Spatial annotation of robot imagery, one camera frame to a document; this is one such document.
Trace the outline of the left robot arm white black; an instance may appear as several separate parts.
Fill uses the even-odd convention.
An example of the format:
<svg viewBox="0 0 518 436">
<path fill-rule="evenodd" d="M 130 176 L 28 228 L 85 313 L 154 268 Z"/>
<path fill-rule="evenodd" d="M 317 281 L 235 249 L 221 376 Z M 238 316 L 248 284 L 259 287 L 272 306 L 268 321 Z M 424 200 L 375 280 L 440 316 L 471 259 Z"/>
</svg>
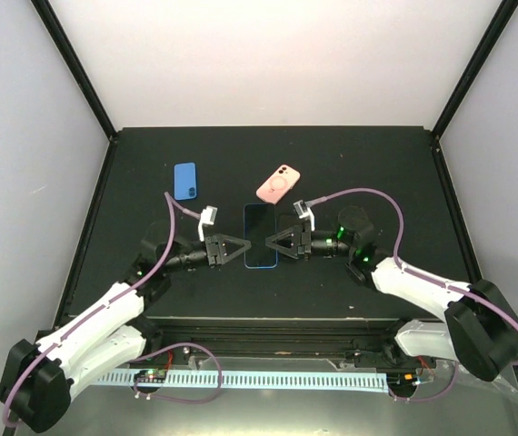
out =
<svg viewBox="0 0 518 436">
<path fill-rule="evenodd" d="M 156 361 L 164 342 L 144 313 L 169 290 L 171 273 L 224 265 L 251 247 L 221 233 L 190 242 L 175 229 L 153 223 L 127 273 L 101 298 L 61 328 L 10 349 L 0 381 L 5 426 L 47 431 L 99 377 L 127 362 Z"/>
</svg>

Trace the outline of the blue smartphone black screen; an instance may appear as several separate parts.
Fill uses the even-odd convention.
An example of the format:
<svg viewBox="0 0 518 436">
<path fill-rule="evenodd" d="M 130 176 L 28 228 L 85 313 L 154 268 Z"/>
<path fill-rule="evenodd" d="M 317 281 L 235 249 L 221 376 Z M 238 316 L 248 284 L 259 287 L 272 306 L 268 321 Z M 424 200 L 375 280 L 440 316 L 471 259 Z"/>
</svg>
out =
<svg viewBox="0 0 518 436">
<path fill-rule="evenodd" d="M 265 241 L 277 232 L 275 207 L 269 203 L 249 203 L 244 207 L 244 238 L 251 247 L 244 253 L 244 265 L 252 270 L 273 269 L 278 253 Z"/>
</svg>

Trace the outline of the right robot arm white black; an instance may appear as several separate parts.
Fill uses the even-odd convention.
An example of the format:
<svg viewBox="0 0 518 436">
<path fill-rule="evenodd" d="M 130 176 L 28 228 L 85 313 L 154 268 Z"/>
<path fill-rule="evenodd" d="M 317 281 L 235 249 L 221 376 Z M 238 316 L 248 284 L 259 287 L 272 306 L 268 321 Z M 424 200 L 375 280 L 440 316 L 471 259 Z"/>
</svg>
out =
<svg viewBox="0 0 518 436">
<path fill-rule="evenodd" d="M 317 231 L 311 213 L 268 236 L 267 247 L 292 259 L 342 255 L 357 284 L 397 297 L 434 316 L 432 322 L 402 322 L 381 344 L 384 360 L 401 366 L 425 356 L 461 364 L 474 377 L 493 381 L 518 361 L 518 319 L 492 282 L 445 279 L 413 267 L 381 249 L 364 209 L 343 208 L 333 232 Z"/>
</svg>

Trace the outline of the blue phone case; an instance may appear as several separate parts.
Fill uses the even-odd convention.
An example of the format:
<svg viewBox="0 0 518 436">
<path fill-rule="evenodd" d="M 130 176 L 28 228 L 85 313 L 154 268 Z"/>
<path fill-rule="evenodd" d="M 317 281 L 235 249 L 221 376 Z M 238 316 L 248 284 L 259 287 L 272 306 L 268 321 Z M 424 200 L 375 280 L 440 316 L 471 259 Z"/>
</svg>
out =
<svg viewBox="0 0 518 436">
<path fill-rule="evenodd" d="M 178 201 L 193 200 L 197 196 L 195 163 L 178 163 L 174 166 L 174 198 Z"/>
</svg>

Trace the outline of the pink phone case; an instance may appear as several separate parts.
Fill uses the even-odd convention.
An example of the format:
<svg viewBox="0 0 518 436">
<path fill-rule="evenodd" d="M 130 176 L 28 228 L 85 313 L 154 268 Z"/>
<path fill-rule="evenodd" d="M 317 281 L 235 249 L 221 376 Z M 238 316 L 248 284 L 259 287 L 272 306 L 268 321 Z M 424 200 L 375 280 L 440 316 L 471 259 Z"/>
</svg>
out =
<svg viewBox="0 0 518 436">
<path fill-rule="evenodd" d="M 301 174 L 287 164 L 280 165 L 256 190 L 255 195 L 265 203 L 279 203 L 299 182 Z"/>
</svg>

